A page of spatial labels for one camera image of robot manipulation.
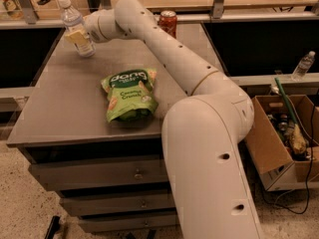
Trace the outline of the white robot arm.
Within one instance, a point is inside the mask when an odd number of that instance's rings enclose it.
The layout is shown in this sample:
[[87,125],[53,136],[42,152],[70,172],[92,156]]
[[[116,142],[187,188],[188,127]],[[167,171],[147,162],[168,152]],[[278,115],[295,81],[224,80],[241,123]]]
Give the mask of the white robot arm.
[[184,239],[264,239],[238,145],[254,108],[223,72],[162,30],[138,0],[85,18],[97,43],[139,39],[185,92],[166,113],[164,162]]

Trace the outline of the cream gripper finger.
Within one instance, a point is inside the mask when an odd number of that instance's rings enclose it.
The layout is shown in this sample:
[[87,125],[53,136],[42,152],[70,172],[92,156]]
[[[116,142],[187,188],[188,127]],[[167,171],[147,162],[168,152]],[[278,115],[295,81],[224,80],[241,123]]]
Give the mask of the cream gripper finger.
[[73,44],[77,44],[77,45],[85,45],[88,43],[87,33],[84,30],[76,30],[73,32],[68,32],[65,35],[65,38],[69,42]]

